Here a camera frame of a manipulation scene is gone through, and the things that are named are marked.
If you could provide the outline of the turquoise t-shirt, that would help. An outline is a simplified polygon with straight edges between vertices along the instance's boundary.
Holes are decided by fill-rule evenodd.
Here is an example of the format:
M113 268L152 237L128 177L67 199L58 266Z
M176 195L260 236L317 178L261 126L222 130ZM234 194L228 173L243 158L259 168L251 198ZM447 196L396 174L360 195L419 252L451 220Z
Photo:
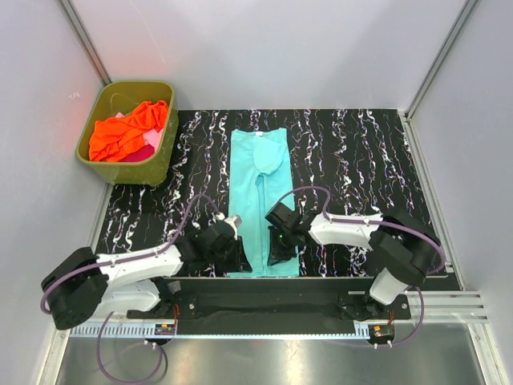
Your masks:
M228 273L231 278L296 277L300 273L297 255L276 265L268 265L269 222L265 215L279 201L295 208L293 178L284 128L269 132L231 134L228 215L242 220L238 227L251 273Z

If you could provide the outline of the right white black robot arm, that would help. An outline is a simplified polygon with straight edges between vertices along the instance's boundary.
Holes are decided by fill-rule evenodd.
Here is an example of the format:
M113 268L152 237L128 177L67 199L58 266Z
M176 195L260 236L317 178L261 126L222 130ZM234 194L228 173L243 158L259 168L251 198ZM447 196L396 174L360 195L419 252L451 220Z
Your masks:
M370 288L339 300L342 316L356 321L388 318L396 298L421 287L435 260L443 258L441 242L429 226L401 209L351 217L325 210L301 213L277 203L265 219L270 223L270 265L289 261L293 251L307 245L358 247L377 258Z

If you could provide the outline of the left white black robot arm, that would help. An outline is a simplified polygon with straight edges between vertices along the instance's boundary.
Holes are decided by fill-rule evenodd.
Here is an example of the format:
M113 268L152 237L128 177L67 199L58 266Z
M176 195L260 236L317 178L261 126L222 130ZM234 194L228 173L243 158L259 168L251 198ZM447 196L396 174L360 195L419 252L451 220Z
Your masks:
M79 248L42 280L40 308L58 330L79 326L102 312L151 312L162 318L172 311L173 298L155 280L211 264L225 273L252 272L232 217L150 249L96 254L89 246Z

